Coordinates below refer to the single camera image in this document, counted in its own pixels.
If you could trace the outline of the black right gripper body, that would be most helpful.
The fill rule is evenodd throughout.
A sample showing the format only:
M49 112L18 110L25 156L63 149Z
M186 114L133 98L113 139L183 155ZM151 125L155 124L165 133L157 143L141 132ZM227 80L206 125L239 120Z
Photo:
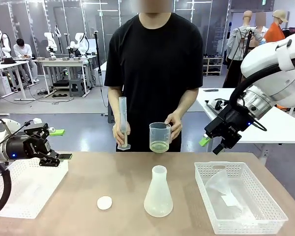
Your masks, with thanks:
M232 149L241 139L239 131L245 131L254 118L248 113L240 113L227 105L206 127L205 132L211 138L221 137L224 149Z

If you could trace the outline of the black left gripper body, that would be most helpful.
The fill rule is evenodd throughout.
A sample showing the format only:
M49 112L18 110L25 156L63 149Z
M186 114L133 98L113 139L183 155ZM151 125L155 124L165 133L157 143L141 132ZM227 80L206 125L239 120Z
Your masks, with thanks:
M16 135L7 140L5 152L9 159L31 159L44 157L51 151L47 139L26 135Z

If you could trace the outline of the person's left hand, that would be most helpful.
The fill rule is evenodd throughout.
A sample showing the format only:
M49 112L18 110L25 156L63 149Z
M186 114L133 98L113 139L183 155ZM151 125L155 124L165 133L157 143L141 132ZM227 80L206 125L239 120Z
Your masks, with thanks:
M177 112L169 114L165 120L166 124L171 125L170 143L178 137L182 130L181 116Z

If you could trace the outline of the person's right hand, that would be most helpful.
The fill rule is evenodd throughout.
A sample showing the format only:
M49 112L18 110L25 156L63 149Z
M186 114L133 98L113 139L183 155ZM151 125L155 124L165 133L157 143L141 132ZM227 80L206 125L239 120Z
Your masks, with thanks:
M121 132L120 121L118 121L118 120L115 120L115 124L113 126L113 136L114 136L114 138L116 140L116 143L119 146L124 145L125 135L124 135L124 133Z

